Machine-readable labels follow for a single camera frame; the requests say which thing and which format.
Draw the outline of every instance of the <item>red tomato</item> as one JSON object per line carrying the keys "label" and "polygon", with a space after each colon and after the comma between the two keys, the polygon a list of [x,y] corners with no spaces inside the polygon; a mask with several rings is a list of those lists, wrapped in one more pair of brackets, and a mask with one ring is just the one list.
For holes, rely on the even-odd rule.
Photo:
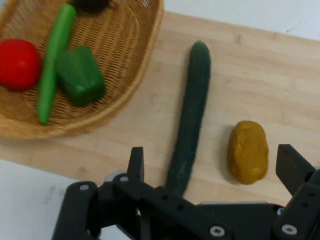
{"label": "red tomato", "polygon": [[8,39],[0,43],[0,84],[13,90],[27,90],[39,80],[41,57],[28,41]]}

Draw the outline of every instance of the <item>white surface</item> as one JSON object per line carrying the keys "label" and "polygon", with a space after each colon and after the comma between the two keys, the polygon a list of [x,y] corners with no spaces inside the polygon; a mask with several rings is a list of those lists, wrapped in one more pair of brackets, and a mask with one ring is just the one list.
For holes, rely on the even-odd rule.
{"label": "white surface", "polygon": [[75,180],[0,160],[0,239],[50,239]]}
{"label": "white surface", "polygon": [[320,40],[319,0],[164,0],[165,9]]}
{"label": "white surface", "polygon": [[[320,40],[319,0],[165,0],[165,9]],[[0,239],[51,239],[63,192],[74,181],[0,160]],[[115,228],[101,238],[127,239]]]}

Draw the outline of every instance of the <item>green pepper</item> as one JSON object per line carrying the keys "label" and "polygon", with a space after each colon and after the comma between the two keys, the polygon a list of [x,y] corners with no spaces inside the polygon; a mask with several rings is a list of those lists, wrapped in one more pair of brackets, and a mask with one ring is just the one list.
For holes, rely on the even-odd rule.
{"label": "green pepper", "polygon": [[104,78],[88,46],[61,53],[55,67],[62,88],[76,106],[85,106],[105,96]]}
{"label": "green pepper", "polygon": [[64,4],[51,30],[44,58],[39,84],[37,115],[43,125],[47,125],[55,100],[57,75],[55,63],[58,54],[67,50],[77,10],[70,4]]}

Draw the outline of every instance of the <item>green chili pepper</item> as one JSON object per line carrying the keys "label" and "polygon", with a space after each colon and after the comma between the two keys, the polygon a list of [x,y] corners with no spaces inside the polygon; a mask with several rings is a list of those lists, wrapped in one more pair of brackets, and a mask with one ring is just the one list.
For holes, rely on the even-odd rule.
{"label": "green chili pepper", "polygon": [[55,70],[58,55],[67,50],[77,10],[70,4],[64,4],[55,20],[48,40],[39,84],[37,105],[38,119],[43,125],[49,122],[57,89]]}

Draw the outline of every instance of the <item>yellow potato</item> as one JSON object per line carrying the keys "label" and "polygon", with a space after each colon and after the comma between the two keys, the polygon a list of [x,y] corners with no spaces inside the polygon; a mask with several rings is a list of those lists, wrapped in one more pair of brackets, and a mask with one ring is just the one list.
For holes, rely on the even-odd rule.
{"label": "yellow potato", "polygon": [[242,184],[263,179],[268,171],[269,148],[262,126],[241,121],[233,129],[228,145],[227,167]]}

